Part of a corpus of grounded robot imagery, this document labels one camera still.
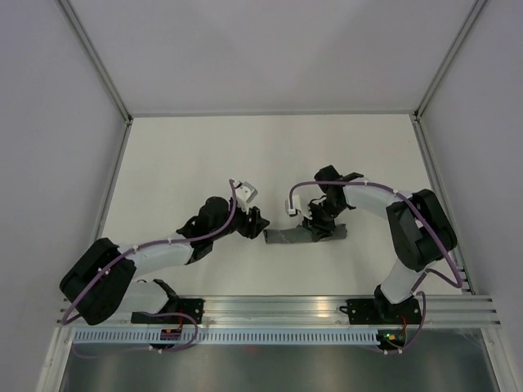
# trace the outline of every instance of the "white surface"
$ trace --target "white surface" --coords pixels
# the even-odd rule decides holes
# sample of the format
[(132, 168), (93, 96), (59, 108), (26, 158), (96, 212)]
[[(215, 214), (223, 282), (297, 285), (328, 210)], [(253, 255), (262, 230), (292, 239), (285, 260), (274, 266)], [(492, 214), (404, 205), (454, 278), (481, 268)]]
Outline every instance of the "white surface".
[(133, 114), (409, 110), (473, 0), (72, 0)]
[(34, 390), (123, 124), (53, 1), (0, 2), (0, 384)]
[(523, 2), (489, 2), (424, 116), (478, 292), (523, 369)]
[[(284, 210), (290, 187), (331, 163), (399, 189), (429, 186), (406, 115), (138, 118), (104, 236), (125, 243), (165, 238), (208, 197), (229, 198), (231, 177), (257, 187), (253, 205), (270, 227), (293, 227), (297, 218)], [(320, 189), (299, 193), (317, 197)], [(388, 224), (361, 210), (339, 221), (347, 223), (347, 240), (266, 245), (262, 236), (232, 234), (201, 261), (154, 276), (183, 295), (372, 294), (396, 259)], [(459, 292), (434, 276), (423, 288)]]

